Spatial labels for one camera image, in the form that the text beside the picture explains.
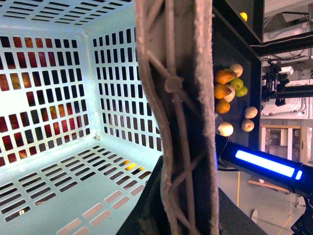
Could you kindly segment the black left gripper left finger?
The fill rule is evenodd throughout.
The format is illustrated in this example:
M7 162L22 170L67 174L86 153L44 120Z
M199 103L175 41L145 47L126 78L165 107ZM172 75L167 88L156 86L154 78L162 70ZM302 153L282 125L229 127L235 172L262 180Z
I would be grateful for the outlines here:
M171 229L161 200L163 157L159 157L147 184L118 235L170 235Z

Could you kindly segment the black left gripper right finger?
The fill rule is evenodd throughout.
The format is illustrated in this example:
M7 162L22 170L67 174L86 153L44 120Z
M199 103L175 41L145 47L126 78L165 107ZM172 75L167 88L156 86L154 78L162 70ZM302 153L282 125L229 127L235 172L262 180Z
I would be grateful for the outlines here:
M219 232L221 235L267 234L240 210L221 188L219 188Z

